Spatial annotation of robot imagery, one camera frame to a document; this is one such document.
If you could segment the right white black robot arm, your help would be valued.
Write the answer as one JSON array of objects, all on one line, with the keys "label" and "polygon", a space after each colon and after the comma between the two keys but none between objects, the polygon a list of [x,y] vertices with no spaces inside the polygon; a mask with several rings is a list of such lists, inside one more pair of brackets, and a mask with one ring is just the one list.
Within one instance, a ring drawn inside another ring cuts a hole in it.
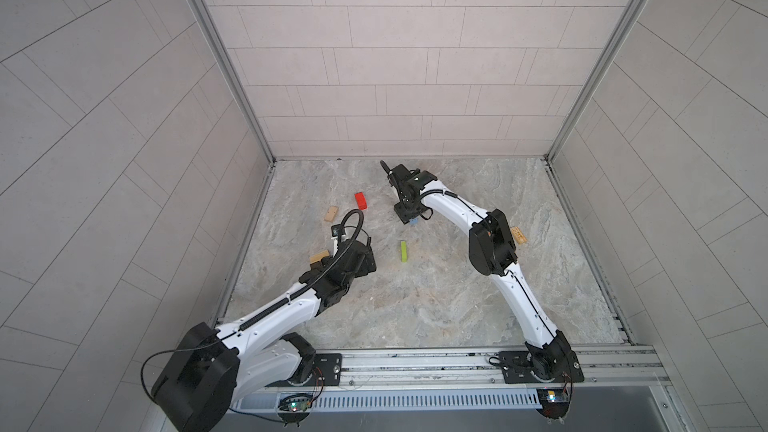
[{"label": "right white black robot arm", "polygon": [[521,326],[527,355],[519,368],[540,382],[581,382],[576,353],[522,273],[506,215],[466,201],[426,170],[380,165],[397,194],[394,211],[403,223],[437,212],[467,235],[471,265],[490,277]]}]

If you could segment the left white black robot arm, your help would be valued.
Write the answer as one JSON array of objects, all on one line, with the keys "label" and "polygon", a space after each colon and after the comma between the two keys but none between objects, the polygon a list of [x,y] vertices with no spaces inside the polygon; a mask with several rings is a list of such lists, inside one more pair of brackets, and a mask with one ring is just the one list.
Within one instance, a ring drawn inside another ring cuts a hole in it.
[{"label": "left white black robot arm", "polygon": [[149,393],[179,431],[209,431],[230,406],[266,386],[317,383],[315,348],[295,327],[337,304],[376,269],[370,241],[348,238],[281,297],[234,322],[193,326]]}]

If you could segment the tan wood block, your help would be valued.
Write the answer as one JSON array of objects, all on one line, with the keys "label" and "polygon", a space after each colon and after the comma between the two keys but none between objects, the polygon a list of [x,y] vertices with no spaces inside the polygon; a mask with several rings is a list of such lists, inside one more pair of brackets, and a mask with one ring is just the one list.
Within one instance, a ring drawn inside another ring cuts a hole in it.
[{"label": "tan wood block", "polygon": [[337,206],[330,206],[324,216],[324,221],[332,223],[338,215],[339,208]]}]

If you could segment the green wood block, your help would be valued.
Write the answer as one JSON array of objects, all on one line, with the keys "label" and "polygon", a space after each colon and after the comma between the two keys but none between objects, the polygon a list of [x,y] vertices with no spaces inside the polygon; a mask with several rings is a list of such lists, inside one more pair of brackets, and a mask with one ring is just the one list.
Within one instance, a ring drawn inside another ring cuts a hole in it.
[{"label": "green wood block", "polygon": [[400,241],[400,253],[401,253],[401,262],[407,263],[408,262],[408,248],[406,241]]}]

